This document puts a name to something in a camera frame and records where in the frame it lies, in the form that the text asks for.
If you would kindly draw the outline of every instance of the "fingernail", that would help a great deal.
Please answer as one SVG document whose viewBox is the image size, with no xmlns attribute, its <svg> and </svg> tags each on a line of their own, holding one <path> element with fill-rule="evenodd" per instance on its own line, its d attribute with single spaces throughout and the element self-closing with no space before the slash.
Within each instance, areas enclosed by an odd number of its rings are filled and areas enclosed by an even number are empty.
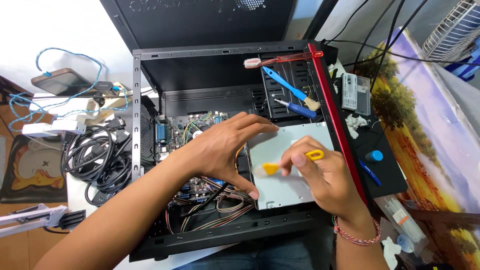
<svg viewBox="0 0 480 270">
<path fill-rule="evenodd" d="M 248 196 L 250 196 L 250 198 L 252 198 L 254 200 L 258 200 L 258 193 L 256 193 L 255 191 L 250 191 L 248 193 Z"/>
<path fill-rule="evenodd" d="M 303 166 L 305 165 L 305 162 L 306 162 L 306 158 L 305 158 L 305 155 L 302 155 L 302 154 L 296 154 L 294 156 L 292 156 L 292 163 L 293 165 L 295 166 Z"/>
</svg>

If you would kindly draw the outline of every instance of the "hand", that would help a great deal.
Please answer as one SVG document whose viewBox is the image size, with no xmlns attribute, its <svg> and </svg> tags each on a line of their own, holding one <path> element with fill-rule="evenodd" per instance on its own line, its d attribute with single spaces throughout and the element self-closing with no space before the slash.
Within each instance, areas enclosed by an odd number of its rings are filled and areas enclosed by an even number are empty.
<svg viewBox="0 0 480 270">
<path fill-rule="evenodd" d="M 316 149 L 322 150 L 324 157 L 310 161 L 305 154 Z M 340 152 L 330 151 L 305 136 L 284 152 L 278 165 L 284 176 L 289 175 L 295 165 L 307 180 L 315 202 L 325 211 L 346 221 L 353 221 L 358 214 L 368 214 Z"/>
<path fill-rule="evenodd" d="M 276 132 L 278 127 L 255 114 L 241 112 L 213 125 L 167 158 L 184 160 L 192 177 L 202 175 L 227 181 L 258 199 L 258 189 L 235 169 L 237 151 L 260 133 Z"/>
</svg>

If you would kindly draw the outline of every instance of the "jeans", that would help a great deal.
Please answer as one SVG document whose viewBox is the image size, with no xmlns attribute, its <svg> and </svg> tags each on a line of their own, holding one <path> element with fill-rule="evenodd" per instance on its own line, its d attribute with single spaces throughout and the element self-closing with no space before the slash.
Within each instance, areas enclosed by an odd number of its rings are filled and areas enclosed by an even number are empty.
<svg viewBox="0 0 480 270">
<path fill-rule="evenodd" d="M 278 235 L 221 250 L 178 270 L 309 270 L 310 254 L 297 234 Z"/>
</svg>

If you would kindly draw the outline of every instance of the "red accent strip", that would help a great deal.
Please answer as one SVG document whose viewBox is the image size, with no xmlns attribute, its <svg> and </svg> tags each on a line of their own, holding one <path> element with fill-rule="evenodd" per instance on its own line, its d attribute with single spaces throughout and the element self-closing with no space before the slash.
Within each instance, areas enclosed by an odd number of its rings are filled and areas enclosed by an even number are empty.
<svg viewBox="0 0 480 270">
<path fill-rule="evenodd" d="M 317 51 L 317 47 L 315 46 L 315 44 L 309 43 L 308 48 L 310 49 L 310 52 Z M 348 169 L 352 174 L 353 183 L 355 183 L 355 186 L 357 187 L 357 192 L 359 193 L 361 199 L 368 206 L 367 199 L 365 197 L 365 193 L 363 192 L 363 187 L 360 182 L 360 177 L 357 171 L 357 167 L 355 166 L 355 162 L 353 161 L 353 156 L 347 142 L 347 137 L 345 137 L 345 132 L 343 131 L 343 127 L 340 122 L 341 119 L 340 119 L 340 116 L 338 115 L 338 111 L 336 110 L 332 93 L 330 92 L 327 78 L 325 77 L 324 69 L 322 67 L 322 63 L 320 62 L 319 58 L 313 58 L 313 64 L 315 66 L 318 79 L 320 80 L 320 86 L 322 87 L 322 91 L 325 96 L 325 102 L 327 104 L 328 111 L 330 112 L 330 116 L 332 117 L 333 127 L 335 128 L 336 136 L 338 138 L 338 141 L 340 142 L 340 147 L 342 148 L 343 156 L 345 157 L 345 161 L 347 162 Z"/>
</svg>

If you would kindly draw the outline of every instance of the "yellow brush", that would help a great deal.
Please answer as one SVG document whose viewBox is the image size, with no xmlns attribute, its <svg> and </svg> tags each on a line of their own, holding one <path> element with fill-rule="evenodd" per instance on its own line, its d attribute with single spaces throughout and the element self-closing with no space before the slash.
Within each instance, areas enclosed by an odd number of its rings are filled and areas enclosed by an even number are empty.
<svg viewBox="0 0 480 270">
<path fill-rule="evenodd" d="M 321 150 L 310 151 L 305 154 L 311 161 L 319 160 L 324 157 L 324 152 Z M 254 168 L 253 174 L 257 177 L 265 177 L 274 174 L 279 167 L 276 163 L 264 163 L 261 166 Z"/>
</svg>

